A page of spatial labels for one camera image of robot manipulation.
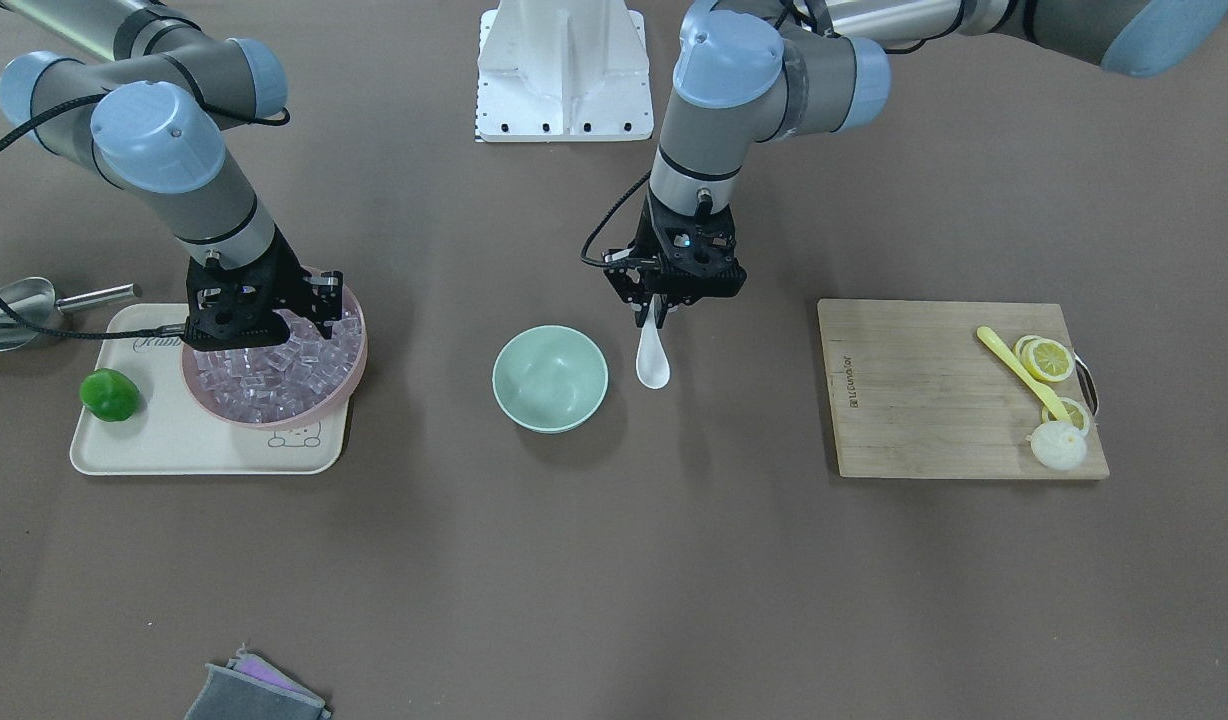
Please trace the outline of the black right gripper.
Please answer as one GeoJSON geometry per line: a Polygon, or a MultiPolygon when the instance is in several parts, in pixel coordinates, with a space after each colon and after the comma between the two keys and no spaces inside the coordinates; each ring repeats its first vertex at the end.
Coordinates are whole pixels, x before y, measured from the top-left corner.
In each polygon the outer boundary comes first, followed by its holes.
{"type": "Polygon", "coordinates": [[[343,318],[344,274],[311,274],[298,264],[280,229],[253,263],[226,269],[221,260],[189,260],[188,319],[181,338],[198,351],[275,346],[289,342],[281,308],[308,319],[330,342],[343,318]]]}

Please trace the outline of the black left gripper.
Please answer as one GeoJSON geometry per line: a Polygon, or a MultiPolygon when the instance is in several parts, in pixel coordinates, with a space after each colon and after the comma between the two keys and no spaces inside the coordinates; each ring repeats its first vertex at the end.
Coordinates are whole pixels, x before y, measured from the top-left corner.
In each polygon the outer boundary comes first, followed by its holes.
{"type": "Polygon", "coordinates": [[[632,243],[605,254],[604,273],[631,303],[634,326],[656,329],[675,306],[734,297],[747,281],[736,256],[732,213],[716,210],[710,190],[698,190],[691,214],[679,214],[650,193],[632,243]]]}

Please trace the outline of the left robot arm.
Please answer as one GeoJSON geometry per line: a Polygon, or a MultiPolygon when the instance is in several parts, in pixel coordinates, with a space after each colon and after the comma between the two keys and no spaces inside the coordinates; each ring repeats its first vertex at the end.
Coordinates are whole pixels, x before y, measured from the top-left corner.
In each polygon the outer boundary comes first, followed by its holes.
{"type": "Polygon", "coordinates": [[[1228,1],[696,1],[632,241],[591,259],[634,324],[745,283],[729,200],[755,143],[846,131],[890,95],[890,59],[950,34],[1006,34],[1129,77],[1208,41],[1228,1]]]}

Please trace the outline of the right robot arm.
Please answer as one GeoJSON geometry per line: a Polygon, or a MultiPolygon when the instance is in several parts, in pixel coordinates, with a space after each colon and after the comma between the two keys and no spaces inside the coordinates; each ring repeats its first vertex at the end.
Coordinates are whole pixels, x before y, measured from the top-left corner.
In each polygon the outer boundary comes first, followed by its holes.
{"type": "Polygon", "coordinates": [[[325,340],[343,318],[340,272],[300,264],[227,150],[233,127],[289,122],[289,77],[253,38],[212,38],[158,1],[5,1],[2,9],[96,58],[11,60],[0,108],[12,131],[128,190],[188,252],[188,315],[140,338],[198,351],[289,342],[289,315],[325,340]]]}

